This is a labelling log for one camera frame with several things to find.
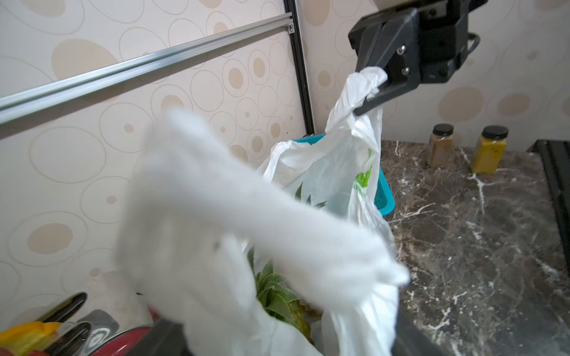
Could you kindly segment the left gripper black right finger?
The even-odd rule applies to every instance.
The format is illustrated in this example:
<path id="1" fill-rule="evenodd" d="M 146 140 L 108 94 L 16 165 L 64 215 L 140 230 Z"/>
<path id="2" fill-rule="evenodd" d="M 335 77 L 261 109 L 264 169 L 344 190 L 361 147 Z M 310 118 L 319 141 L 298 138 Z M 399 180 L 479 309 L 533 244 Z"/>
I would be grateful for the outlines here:
<path id="1" fill-rule="evenodd" d="M 412 320 L 402 311 L 398 311 L 396 340 L 391 352 L 392 356 L 448 356 L 416 328 Z"/>

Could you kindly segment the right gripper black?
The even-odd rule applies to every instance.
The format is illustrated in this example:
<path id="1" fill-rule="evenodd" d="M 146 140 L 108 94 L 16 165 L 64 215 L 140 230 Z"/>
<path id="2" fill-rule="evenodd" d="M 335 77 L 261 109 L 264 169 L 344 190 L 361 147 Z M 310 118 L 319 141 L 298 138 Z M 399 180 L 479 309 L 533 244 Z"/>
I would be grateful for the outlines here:
<path id="1" fill-rule="evenodd" d="M 480 42 L 468 29 L 472 12 L 485 1 L 404 1 L 380 7 L 352 27 L 356 71 L 381 68 L 387 81 L 355 109 L 362 115 L 420 84 L 450 80 Z"/>

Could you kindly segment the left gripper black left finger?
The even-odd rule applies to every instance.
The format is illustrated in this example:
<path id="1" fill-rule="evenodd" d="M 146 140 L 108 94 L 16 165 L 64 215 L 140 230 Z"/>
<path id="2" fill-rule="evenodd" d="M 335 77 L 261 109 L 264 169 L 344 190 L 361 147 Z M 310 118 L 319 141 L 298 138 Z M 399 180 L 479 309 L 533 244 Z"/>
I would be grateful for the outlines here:
<path id="1" fill-rule="evenodd" d="M 159 320 L 126 355 L 191 356 L 191 353 L 183 334 L 183 326 L 169 320 Z"/>

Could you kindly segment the pineapple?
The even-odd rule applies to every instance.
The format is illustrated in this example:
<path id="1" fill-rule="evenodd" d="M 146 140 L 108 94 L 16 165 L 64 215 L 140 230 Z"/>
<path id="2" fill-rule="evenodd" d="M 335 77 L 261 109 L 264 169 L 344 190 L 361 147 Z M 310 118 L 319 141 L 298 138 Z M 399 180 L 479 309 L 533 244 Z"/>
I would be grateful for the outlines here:
<path id="1" fill-rule="evenodd" d="M 255 248 L 247 252 L 247 259 L 252 269 L 256 298 L 271 317 L 295 327 L 312 344 L 311 323 L 321 320 L 323 312 L 313 308 L 294 292 L 285 282 L 284 277 L 274 270 L 273 262 L 265 262 L 261 271 L 255 271 Z"/>

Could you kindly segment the white plastic bag lemon print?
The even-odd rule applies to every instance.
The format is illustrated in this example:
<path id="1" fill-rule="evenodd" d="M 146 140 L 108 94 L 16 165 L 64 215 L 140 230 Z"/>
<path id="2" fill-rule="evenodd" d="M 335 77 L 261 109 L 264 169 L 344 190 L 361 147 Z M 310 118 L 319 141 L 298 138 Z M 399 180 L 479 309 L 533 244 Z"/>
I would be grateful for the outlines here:
<path id="1" fill-rule="evenodd" d="M 259 169 L 236 160 L 201 117 L 165 111 L 148 130 L 116 261 L 145 300 L 183 326 L 194 355 L 389 355 L 410 274 L 374 204 L 382 110 L 355 109 L 387 81 L 350 74 L 310 145 L 276 144 Z M 312 345 L 266 313 L 255 271 L 271 260 L 323 312 Z"/>

